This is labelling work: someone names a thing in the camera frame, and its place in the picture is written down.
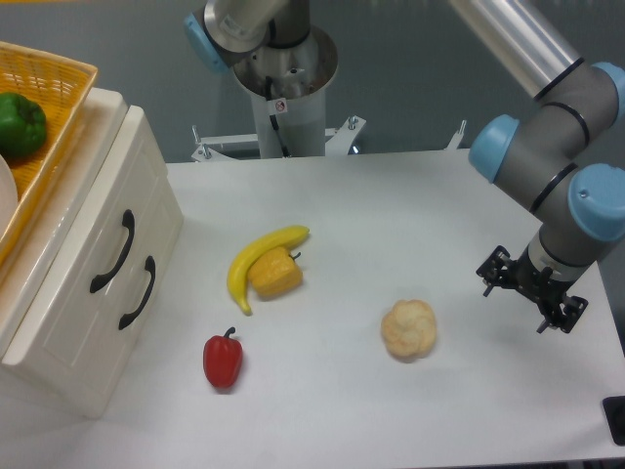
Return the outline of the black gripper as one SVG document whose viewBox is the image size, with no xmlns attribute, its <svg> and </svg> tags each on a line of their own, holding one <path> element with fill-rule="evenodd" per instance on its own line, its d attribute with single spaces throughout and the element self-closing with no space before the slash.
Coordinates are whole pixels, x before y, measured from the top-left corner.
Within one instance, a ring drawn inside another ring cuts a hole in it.
<svg viewBox="0 0 625 469">
<path fill-rule="evenodd" d="M 530 261 L 528 249 L 519 259 L 513 260 L 508 250 L 499 245 L 478 267 L 476 274 L 485 286 L 483 297 L 499 287 L 515 290 L 534 303 L 543 317 L 537 333 L 543 333 L 547 328 L 569 333 L 588 306 L 585 298 L 568 295 L 574 280 L 557 279 L 556 271 L 551 267 L 538 270 Z"/>
</svg>

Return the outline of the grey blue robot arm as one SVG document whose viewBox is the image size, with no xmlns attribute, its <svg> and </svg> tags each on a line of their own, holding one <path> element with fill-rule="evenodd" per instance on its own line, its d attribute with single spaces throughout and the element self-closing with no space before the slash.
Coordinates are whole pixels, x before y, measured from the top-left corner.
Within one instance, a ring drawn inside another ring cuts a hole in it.
<svg viewBox="0 0 625 469">
<path fill-rule="evenodd" d="M 526 1 L 456 1 L 453 9 L 539 105 L 520 122 L 501 115 L 475 138 L 470 163 L 533 214 L 541 228 L 518 259 L 497 247 L 478 275 L 533 302 L 543 328 L 569 332 L 587 301 L 570 287 L 624 236 L 624 173 L 576 156 L 624 116 L 624 72 L 587 64 Z M 263 157 L 339 156 L 362 121 L 325 126 L 337 50 L 305 1 L 209 1 L 185 20 L 196 55 L 232 71 L 253 106 Z"/>
</svg>

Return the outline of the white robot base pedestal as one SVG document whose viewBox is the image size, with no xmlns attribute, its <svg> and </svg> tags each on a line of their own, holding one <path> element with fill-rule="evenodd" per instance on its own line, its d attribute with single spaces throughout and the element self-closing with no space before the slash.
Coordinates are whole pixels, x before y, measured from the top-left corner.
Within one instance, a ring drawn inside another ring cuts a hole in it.
<svg viewBox="0 0 625 469">
<path fill-rule="evenodd" d="M 250 98 L 260 157 L 325 154 L 326 88 L 337 68 L 337 48 L 316 26 L 293 48 L 266 46 L 234 66 Z"/>
</svg>

